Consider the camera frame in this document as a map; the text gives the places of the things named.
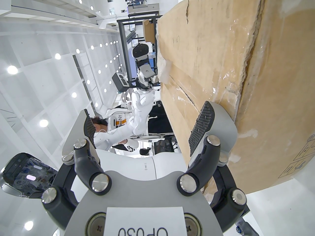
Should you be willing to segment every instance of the label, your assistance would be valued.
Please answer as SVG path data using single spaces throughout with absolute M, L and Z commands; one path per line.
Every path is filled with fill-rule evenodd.
M 315 155 L 315 134 L 310 136 L 302 148 L 302 150 L 297 154 L 292 163 L 290 163 L 287 168 L 278 177 L 284 177 L 291 175 L 300 169 L 302 169 Z
M 108 207 L 104 235 L 187 236 L 182 207 Z

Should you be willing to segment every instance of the black device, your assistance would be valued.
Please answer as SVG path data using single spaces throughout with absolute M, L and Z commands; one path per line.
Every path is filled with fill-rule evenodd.
M 41 198 L 58 171 L 28 153 L 15 155 L 0 173 L 0 186 L 8 194 Z

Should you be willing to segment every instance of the black frame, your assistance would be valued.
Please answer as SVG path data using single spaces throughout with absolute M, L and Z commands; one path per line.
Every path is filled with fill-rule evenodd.
M 142 12 L 142 13 L 134 13 L 134 14 L 128 14 L 128 19 L 120 19 L 117 20 L 118 27 L 119 27 L 119 34 L 120 34 L 120 40 L 123 47 L 123 54 L 124 54 L 124 60 L 125 60 L 125 66 L 127 71 L 127 78 L 128 80 L 132 80 L 131 77 L 131 69 L 129 66 L 129 54 L 128 54 L 128 48 L 127 48 L 127 38 L 125 35 L 125 28 L 124 25 L 129 24 L 135 24 L 135 25 L 142 25 L 142 21 L 146 19 L 151 19 L 154 24 L 154 36 L 155 36 L 155 53 L 157 55 L 158 53 L 158 47 L 157 47 L 157 40 L 156 40 L 156 27 L 157 27 L 157 21 L 159 18 L 162 17 L 162 15 L 158 15 L 158 11 L 151 11 L 151 12 Z M 157 59 L 154 60 L 154 68 L 157 67 Z

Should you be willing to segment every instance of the torn cardboard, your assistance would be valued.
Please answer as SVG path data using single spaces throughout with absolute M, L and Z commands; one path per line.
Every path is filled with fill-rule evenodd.
M 289 180 L 314 156 L 315 0 L 184 0 L 158 28 L 172 62 L 162 101 L 186 163 L 206 100 L 235 119 L 228 166 L 245 193 Z

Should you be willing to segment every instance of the metal screw cap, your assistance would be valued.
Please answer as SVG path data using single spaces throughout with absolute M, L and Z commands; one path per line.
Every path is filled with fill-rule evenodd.
M 92 189 L 95 192 L 103 192 L 109 183 L 109 178 L 106 174 L 98 174 L 92 181 Z
M 45 192 L 43 192 L 42 202 L 44 204 L 49 204 L 55 200 L 56 196 L 57 196 L 57 190 L 53 187 L 50 187 Z
M 79 149 L 84 147 L 88 142 L 86 141 L 85 138 L 77 139 L 74 143 L 74 148 Z
M 185 174 L 180 178 L 180 187 L 187 193 L 195 192 L 197 184 L 195 179 L 189 174 Z
M 220 139 L 215 135 L 209 135 L 207 137 L 207 141 L 213 146 L 219 146 L 220 145 Z
M 221 163 L 226 163 L 228 160 L 229 160 L 229 155 L 228 155 L 228 153 L 225 152 L 225 151 L 221 151 L 221 152 L 220 152 L 219 161 L 220 161 Z
M 64 153 L 62 155 L 62 161 L 70 161 L 71 159 L 73 159 L 73 149 L 70 152 Z
M 187 236 L 201 236 L 201 226 L 197 218 L 189 213 L 184 213 Z
M 86 224 L 86 236 L 103 236 L 106 222 L 106 213 L 94 214 Z
M 244 192 L 240 189 L 235 189 L 233 192 L 232 192 L 232 200 L 242 206 L 242 205 L 245 205 L 246 204 L 246 195 L 244 194 Z

